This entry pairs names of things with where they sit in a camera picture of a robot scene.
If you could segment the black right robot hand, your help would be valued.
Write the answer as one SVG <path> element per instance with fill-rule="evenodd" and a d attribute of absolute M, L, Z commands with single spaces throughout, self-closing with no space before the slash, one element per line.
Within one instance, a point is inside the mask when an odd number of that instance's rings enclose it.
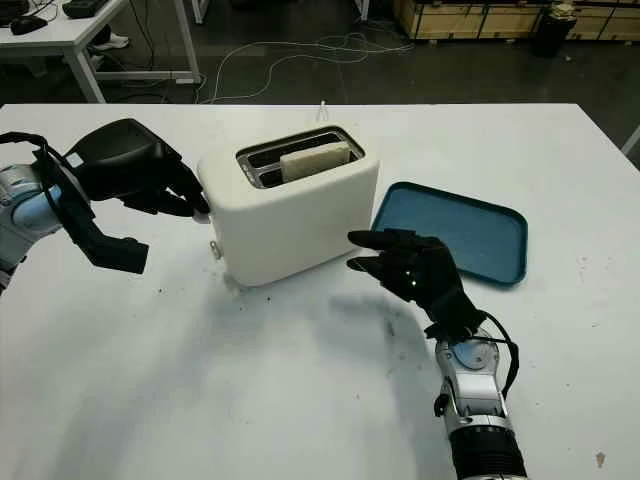
<path fill-rule="evenodd" d="M 484 315 L 465 293 L 452 254 L 439 238 L 401 229 L 356 230 L 347 238 L 376 252 L 351 258 L 347 266 L 422 308 L 432 322 L 427 337 L 459 343 L 476 334 Z"/>

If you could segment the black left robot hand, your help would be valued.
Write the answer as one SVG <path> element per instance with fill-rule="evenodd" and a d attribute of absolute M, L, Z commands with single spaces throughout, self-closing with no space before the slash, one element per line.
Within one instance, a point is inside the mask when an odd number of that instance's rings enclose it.
<path fill-rule="evenodd" d="M 64 154 L 92 201 L 120 200 L 148 214 L 207 216 L 203 187 L 181 155 L 132 118 L 106 124 Z"/>

